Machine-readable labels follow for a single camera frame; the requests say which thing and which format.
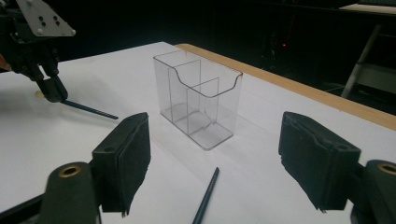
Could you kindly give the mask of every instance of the wooden table edge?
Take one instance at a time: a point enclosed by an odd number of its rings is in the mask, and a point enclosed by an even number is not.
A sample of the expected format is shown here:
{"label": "wooden table edge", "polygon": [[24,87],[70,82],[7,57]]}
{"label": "wooden table edge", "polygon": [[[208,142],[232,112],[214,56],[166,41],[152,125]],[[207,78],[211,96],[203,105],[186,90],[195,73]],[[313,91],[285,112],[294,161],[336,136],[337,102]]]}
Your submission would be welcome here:
{"label": "wooden table edge", "polygon": [[286,90],[296,92],[317,102],[329,105],[341,111],[347,112],[348,114],[354,115],[361,119],[369,120],[373,123],[396,131],[396,116],[386,112],[355,103],[340,96],[306,86],[305,84],[275,75],[245,63],[240,63],[236,60],[221,56],[206,49],[195,47],[190,44],[178,44],[176,47],[198,54],[214,62],[224,64],[235,70],[239,70],[243,73],[247,73],[254,77],[258,77],[262,80],[273,83]]}

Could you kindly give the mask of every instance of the transparent acrylic holder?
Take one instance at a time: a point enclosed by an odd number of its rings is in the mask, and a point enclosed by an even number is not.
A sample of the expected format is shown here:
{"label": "transparent acrylic holder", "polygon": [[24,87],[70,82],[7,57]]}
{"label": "transparent acrylic holder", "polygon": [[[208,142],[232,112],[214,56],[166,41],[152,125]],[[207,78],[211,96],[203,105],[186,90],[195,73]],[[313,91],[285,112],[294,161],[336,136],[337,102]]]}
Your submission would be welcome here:
{"label": "transparent acrylic holder", "polygon": [[185,50],[154,57],[161,114],[205,150],[233,136],[242,73]]}

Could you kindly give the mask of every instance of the metal stand leg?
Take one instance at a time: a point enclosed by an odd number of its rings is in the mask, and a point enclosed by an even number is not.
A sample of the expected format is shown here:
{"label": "metal stand leg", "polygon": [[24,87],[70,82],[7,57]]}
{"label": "metal stand leg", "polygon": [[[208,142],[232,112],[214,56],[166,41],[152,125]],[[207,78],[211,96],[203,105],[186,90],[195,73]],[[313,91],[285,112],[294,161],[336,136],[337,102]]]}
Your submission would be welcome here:
{"label": "metal stand leg", "polygon": [[341,94],[341,97],[347,98],[350,91],[352,90],[353,84],[355,84],[356,80],[359,77],[359,74],[361,72],[361,68],[363,64],[366,61],[367,55],[370,52],[370,49],[372,45],[375,42],[375,39],[381,30],[382,25],[376,25],[373,32],[370,35],[369,40],[366,43],[366,46],[363,49],[363,52],[361,53],[361,56],[359,57],[358,61],[355,64],[355,67],[353,67],[352,73],[349,76],[349,79],[346,83],[346,86],[344,87],[343,93]]}

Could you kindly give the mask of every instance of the white tabletop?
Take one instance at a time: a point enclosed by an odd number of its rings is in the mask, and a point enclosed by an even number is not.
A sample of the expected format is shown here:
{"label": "white tabletop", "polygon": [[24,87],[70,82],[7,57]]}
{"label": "white tabletop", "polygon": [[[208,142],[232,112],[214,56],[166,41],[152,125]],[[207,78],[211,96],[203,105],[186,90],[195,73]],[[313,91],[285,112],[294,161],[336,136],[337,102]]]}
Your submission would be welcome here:
{"label": "white tabletop", "polygon": [[244,74],[234,137],[204,151],[160,115],[156,43],[59,64],[69,100],[120,117],[102,118],[35,97],[37,85],[0,74],[0,211],[44,192],[50,172],[90,161],[124,118],[148,112],[151,163],[131,214],[104,223],[192,223],[216,167],[218,182],[204,223],[350,223],[345,211],[315,210],[277,153],[282,114],[307,115],[362,150],[361,163],[396,161],[396,132]]}

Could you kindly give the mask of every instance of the black pen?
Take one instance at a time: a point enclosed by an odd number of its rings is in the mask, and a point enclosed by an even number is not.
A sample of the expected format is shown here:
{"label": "black pen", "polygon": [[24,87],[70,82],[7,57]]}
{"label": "black pen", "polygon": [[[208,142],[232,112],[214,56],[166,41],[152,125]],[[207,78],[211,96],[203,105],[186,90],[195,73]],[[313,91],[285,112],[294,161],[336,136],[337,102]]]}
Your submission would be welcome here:
{"label": "black pen", "polygon": [[100,110],[97,110],[97,109],[93,109],[93,108],[87,107],[85,105],[80,105],[80,104],[77,104],[77,103],[74,103],[74,102],[71,102],[71,101],[64,100],[61,103],[64,104],[64,105],[72,106],[72,107],[77,108],[77,109],[81,109],[81,110],[85,110],[85,111],[91,112],[93,114],[97,114],[97,115],[103,116],[103,117],[106,117],[106,118],[110,118],[110,119],[118,119],[119,118],[119,117],[116,117],[114,115],[107,114],[107,113],[105,113],[103,111],[100,111]]}
{"label": "black pen", "polygon": [[212,191],[213,188],[215,187],[216,180],[218,179],[218,175],[219,175],[219,167],[216,167],[215,173],[212,176],[212,180],[210,180],[209,186],[207,186],[205,196],[202,199],[201,205],[199,206],[197,215],[195,215],[192,224],[200,224],[202,222],[207,204],[209,203],[210,196],[212,195]]}

